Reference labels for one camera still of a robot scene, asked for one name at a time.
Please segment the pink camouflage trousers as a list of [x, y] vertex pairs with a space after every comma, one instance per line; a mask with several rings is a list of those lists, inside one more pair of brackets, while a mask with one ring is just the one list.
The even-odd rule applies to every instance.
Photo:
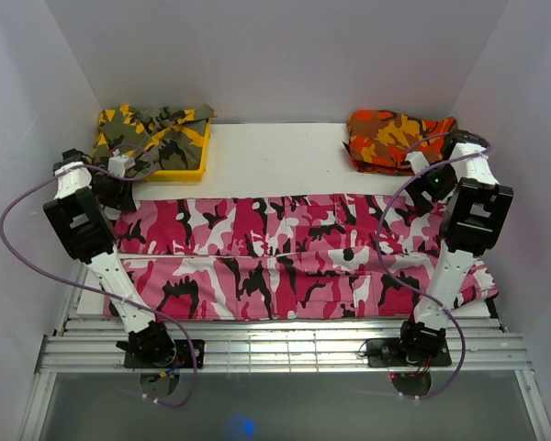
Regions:
[[179, 321], [402, 316], [428, 287], [444, 205], [330, 194], [144, 200], [113, 223], [145, 303]]

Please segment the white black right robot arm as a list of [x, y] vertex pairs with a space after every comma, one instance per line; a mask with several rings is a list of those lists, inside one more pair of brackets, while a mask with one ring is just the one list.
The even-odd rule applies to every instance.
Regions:
[[408, 365], [430, 365], [445, 356], [447, 311], [454, 308], [465, 278], [482, 255], [493, 248], [513, 200], [513, 189], [502, 185], [489, 167], [489, 143], [466, 130], [444, 136], [444, 164], [430, 165], [422, 152], [408, 151], [406, 161], [418, 174], [406, 187], [417, 213], [428, 213], [446, 201], [438, 243], [439, 258], [426, 293], [402, 324], [396, 342], [399, 359]]

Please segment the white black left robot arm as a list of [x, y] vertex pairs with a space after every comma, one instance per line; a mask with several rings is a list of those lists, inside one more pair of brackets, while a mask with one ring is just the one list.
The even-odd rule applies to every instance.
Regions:
[[117, 347], [147, 366], [167, 368], [177, 358], [176, 345], [166, 326], [144, 309], [144, 300], [121, 264], [118, 239], [105, 213], [106, 208], [136, 209], [132, 183], [124, 179], [129, 159], [115, 157], [112, 175], [90, 165], [85, 153], [64, 152], [53, 166], [56, 195], [43, 205], [43, 211], [67, 254], [82, 262], [100, 288], [113, 295], [112, 310], [127, 334]]

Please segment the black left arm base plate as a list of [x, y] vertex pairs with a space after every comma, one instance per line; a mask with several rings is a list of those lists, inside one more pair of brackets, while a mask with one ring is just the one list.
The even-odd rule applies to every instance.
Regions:
[[174, 343], [165, 348], [162, 352], [156, 351], [154, 358], [139, 359], [133, 354], [126, 353], [122, 367], [124, 368], [149, 368], [149, 369], [170, 369], [170, 368], [202, 368], [204, 365], [206, 341], [193, 339], [192, 346], [196, 360], [193, 360], [189, 344], [186, 339], [174, 339]]

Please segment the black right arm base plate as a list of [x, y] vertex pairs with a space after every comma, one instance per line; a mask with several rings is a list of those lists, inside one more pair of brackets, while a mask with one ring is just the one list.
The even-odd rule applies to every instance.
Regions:
[[436, 356], [432, 356], [428, 352], [408, 348], [398, 337], [368, 339], [358, 352], [367, 359], [370, 368], [443, 368], [452, 365], [446, 345]]

